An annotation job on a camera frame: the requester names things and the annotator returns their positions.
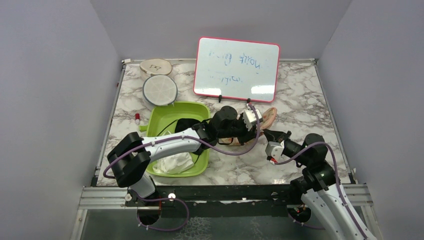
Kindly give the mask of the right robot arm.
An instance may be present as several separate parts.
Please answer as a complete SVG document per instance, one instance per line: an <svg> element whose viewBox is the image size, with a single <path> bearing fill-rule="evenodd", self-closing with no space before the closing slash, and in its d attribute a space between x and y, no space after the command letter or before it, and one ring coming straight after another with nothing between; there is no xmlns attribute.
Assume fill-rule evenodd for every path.
<svg viewBox="0 0 424 240"><path fill-rule="evenodd" d="M294 161L303 167L302 176L290 182L289 199L304 203L317 217L333 240L374 240L376 237L361 220L342 186L336 166L326 161L334 151L323 136L309 133L302 144L290 139L291 132L265 129L267 160L280 165L279 157L286 163Z"/></svg>

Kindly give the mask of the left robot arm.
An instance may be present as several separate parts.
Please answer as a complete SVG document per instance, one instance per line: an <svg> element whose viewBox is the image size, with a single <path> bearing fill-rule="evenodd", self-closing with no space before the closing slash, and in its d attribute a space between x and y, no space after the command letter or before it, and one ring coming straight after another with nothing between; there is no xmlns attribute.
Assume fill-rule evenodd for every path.
<svg viewBox="0 0 424 240"><path fill-rule="evenodd" d="M127 134L107 155L109 162L103 176L116 180L120 188L129 188L144 205L157 200L157 189L145 174L150 163L181 153L200 155L213 149L229 156L237 152L217 148L220 139L237 139L240 144L258 141L261 132L261 112L251 104L238 114L231 106L224 106L210 120L203 120L177 133L141 137L137 132Z"/></svg>

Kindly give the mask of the floral mesh laundry bag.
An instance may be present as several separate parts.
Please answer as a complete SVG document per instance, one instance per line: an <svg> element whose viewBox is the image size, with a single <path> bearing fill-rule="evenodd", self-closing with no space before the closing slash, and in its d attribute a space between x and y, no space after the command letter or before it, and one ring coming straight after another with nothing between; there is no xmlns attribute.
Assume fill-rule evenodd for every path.
<svg viewBox="0 0 424 240"><path fill-rule="evenodd" d="M260 135L262 136L264 129L269 129L276 117L277 117L278 110L276 107L270 107L266 111L264 111L262 114L263 122L260 124ZM218 141L219 145L229 145L229 146L242 146L243 144L239 142L237 138L220 138Z"/></svg>

